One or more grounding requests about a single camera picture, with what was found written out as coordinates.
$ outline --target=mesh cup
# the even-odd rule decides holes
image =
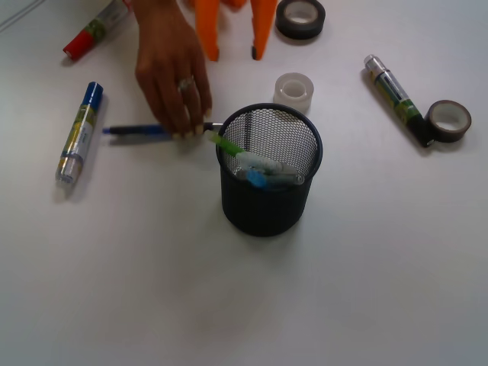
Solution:
[[[312,179],[322,162],[322,140],[303,114],[280,104],[254,104],[229,117],[219,134],[246,151],[297,168],[302,185],[263,191],[239,180],[236,158],[217,147],[222,208],[238,229],[253,236],[274,236],[290,229],[302,216]]]

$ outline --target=finger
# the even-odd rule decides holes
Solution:
[[[188,67],[178,66],[176,75],[178,76],[177,80],[191,80],[191,84],[181,88],[180,93],[190,115],[192,130],[201,135],[204,132],[204,117],[201,113],[200,97],[195,83],[191,76],[188,77],[188,75],[191,75],[190,65]]]
[[[178,91],[173,75],[167,68],[166,71],[159,73],[157,78],[159,93],[172,125],[182,136],[187,136],[191,132],[190,120],[186,113],[183,97]]]
[[[163,125],[168,133],[171,135],[175,133],[175,126],[169,120],[165,105],[153,77],[149,75],[149,72],[137,70],[136,79],[154,117]]]
[[[212,110],[212,94],[210,93],[210,84],[208,83],[207,70],[205,69],[204,54],[200,50],[192,58],[191,71],[200,95],[201,111],[206,117],[209,117]]]

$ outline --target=red marker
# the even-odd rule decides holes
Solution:
[[[73,61],[80,59],[131,11],[131,0],[112,0],[63,51]]]

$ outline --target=green marker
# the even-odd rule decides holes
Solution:
[[[427,123],[391,71],[375,55],[366,57],[364,65],[371,81],[420,145],[422,147],[432,145],[434,140],[428,131]]]
[[[227,154],[236,158],[244,169],[262,170],[264,173],[270,175],[298,174],[297,169],[294,166],[285,162],[277,162],[276,160],[265,158],[264,156],[254,154],[253,152],[245,151],[216,132],[210,130],[205,131],[205,136],[209,141],[215,143]]]

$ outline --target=blue marker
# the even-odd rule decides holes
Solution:
[[[219,130],[222,124],[212,124],[210,122],[204,123],[204,130]],[[104,128],[103,133],[105,135],[116,135],[116,136],[126,136],[126,135],[169,135],[160,124],[142,124],[139,126],[114,126],[109,128]]]
[[[246,179],[256,188],[275,189],[290,187],[292,185],[302,185],[304,179],[301,175],[264,175],[257,170],[248,170]]]
[[[82,105],[59,158],[56,180],[75,184],[85,164],[97,120],[98,107],[104,89],[97,82],[91,82],[86,89]]]

